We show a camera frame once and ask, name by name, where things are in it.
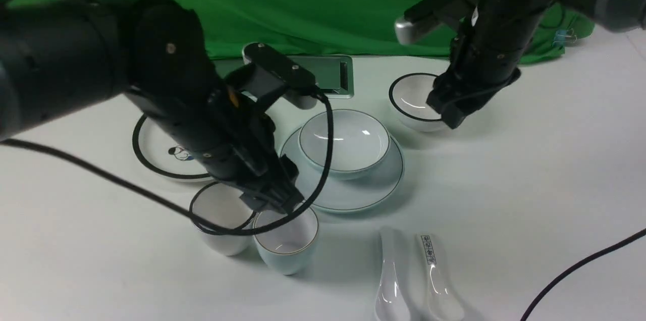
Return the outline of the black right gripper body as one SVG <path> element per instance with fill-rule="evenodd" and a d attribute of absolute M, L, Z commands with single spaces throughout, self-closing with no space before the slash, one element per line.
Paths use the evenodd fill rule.
<path fill-rule="evenodd" d="M 450 45 L 449 68 L 435 79 L 426 100 L 448 128 L 461 126 L 519 78 L 520 38 L 507 29 L 460 25 Z"/>

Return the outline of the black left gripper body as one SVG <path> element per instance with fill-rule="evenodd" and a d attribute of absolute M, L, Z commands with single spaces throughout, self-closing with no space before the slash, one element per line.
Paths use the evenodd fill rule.
<path fill-rule="evenodd" d="M 128 98 L 213 179 L 243 192 L 252 210 L 291 213 L 304 195 L 297 165 L 273 148 L 275 125 L 256 98 L 217 74 L 196 80 L 135 78 Z"/>

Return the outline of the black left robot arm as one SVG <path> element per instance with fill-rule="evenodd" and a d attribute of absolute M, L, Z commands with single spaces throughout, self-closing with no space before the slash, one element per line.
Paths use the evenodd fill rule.
<path fill-rule="evenodd" d="M 64 0 L 2 13 L 2 139 L 126 95 L 253 210 L 290 213 L 298 169 L 274 148 L 265 113 L 301 109 L 315 78 L 266 43 L 222 79 L 197 14 L 173 0 Z"/>

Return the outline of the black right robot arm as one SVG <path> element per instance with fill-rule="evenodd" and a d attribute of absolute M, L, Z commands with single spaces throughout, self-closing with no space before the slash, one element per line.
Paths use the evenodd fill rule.
<path fill-rule="evenodd" d="M 559 4 L 613 33 L 644 29 L 645 0 L 478 0 L 451 46 L 449 68 L 427 96 L 442 121 L 455 129 L 500 90 L 519 79 L 521 57 L 543 15 Z"/>

